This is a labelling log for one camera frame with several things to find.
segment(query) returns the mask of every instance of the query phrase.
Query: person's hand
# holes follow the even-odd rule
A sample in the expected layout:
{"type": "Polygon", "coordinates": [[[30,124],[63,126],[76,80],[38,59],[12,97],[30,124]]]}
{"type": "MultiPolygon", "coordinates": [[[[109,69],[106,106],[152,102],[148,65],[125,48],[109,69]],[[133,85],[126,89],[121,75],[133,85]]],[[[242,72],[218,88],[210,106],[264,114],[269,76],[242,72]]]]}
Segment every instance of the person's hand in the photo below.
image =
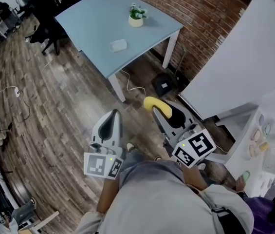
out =
{"type": "Polygon", "coordinates": [[[245,187],[246,183],[244,181],[243,175],[241,175],[236,182],[236,192],[237,193],[241,193],[244,191],[244,187],[245,187]]]}

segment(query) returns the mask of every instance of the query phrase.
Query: wooden floor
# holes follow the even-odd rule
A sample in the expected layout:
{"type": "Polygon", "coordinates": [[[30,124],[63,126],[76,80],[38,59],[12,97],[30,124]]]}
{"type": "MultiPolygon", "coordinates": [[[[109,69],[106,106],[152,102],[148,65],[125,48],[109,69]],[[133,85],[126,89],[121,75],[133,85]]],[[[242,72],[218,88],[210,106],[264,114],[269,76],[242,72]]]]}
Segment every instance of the wooden floor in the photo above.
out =
{"type": "MultiPolygon", "coordinates": [[[[118,109],[124,143],[135,142],[150,157],[167,154],[163,136],[142,107],[143,91],[124,89],[127,100],[121,103],[109,82],[69,39],[60,41],[59,56],[53,49],[43,56],[41,44],[25,43],[23,38],[35,23],[34,17],[25,20],[0,43],[0,90],[17,86],[30,107],[29,111],[21,96],[16,98],[14,88],[0,93],[0,129],[13,120],[4,152],[0,148],[0,165],[12,171],[6,178],[20,204],[35,197],[41,219],[60,212],[44,231],[66,234],[99,199],[102,180],[83,174],[83,153],[88,150],[92,127],[102,115],[118,109]],[[27,120],[18,123],[29,113],[27,120]]],[[[130,87],[145,87],[147,96],[156,96],[151,80],[162,69],[149,61],[149,55],[124,70],[131,74],[130,87]]],[[[125,88],[127,75],[119,73],[117,77],[125,88]]],[[[168,97],[174,100],[175,95],[168,97]]]]}

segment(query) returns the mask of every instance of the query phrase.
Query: shoe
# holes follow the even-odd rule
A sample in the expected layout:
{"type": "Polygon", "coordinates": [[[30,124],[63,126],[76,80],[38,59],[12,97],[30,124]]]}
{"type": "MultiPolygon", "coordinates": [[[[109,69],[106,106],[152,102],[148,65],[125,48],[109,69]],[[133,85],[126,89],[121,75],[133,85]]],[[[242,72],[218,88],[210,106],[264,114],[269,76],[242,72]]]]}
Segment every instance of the shoe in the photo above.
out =
{"type": "Polygon", "coordinates": [[[205,170],[205,167],[206,167],[206,164],[205,164],[205,163],[200,163],[200,164],[198,165],[198,169],[199,169],[199,170],[202,170],[202,171],[205,170]]]}
{"type": "Polygon", "coordinates": [[[135,148],[136,147],[131,142],[127,143],[127,151],[128,151],[128,153],[130,153],[135,148]]]}
{"type": "Polygon", "coordinates": [[[30,199],[30,201],[34,204],[35,209],[36,209],[36,208],[37,208],[37,202],[36,202],[35,198],[32,197],[32,198],[30,199]]]}

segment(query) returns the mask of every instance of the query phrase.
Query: potted plant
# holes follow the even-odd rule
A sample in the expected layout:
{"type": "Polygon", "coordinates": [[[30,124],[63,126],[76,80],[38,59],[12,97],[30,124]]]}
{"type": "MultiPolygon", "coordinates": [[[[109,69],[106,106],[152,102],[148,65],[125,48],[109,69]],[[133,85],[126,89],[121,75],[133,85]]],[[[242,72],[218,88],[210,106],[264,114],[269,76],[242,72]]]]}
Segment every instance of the potted plant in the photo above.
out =
{"type": "Polygon", "coordinates": [[[137,7],[135,3],[132,4],[128,17],[128,22],[132,27],[141,27],[144,24],[144,18],[147,18],[147,10],[137,7]]]}

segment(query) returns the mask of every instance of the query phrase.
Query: white cable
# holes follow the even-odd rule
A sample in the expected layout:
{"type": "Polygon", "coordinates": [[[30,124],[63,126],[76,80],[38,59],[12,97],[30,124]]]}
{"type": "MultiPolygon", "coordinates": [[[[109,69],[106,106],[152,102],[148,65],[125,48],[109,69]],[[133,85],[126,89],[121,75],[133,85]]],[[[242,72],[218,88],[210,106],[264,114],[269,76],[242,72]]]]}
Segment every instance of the white cable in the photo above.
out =
{"type": "Polygon", "coordinates": [[[9,86],[9,87],[6,87],[6,88],[4,88],[3,90],[1,90],[0,93],[3,92],[3,91],[4,91],[5,89],[7,89],[7,88],[17,88],[17,87],[16,87],[16,86],[9,86]]]}
{"type": "MultiPolygon", "coordinates": [[[[129,83],[129,73],[127,73],[127,72],[125,72],[125,71],[123,71],[123,70],[121,70],[122,72],[124,72],[124,73],[126,73],[127,75],[128,75],[128,83],[129,83]]],[[[131,90],[134,90],[134,89],[137,89],[137,88],[139,88],[139,89],[143,89],[144,90],[144,100],[145,100],[145,98],[146,98],[146,90],[145,90],[145,88],[142,88],[142,87],[136,87],[136,88],[131,88],[131,89],[128,89],[128,83],[127,83],[127,90],[128,91],[131,91],[131,90]]]]}
{"type": "Polygon", "coordinates": [[[219,147],[217,144],[215,144],[219,149],[221,149],[224,153],[228,153],[228,152],[225,152],[221,147],[219,147]]]}

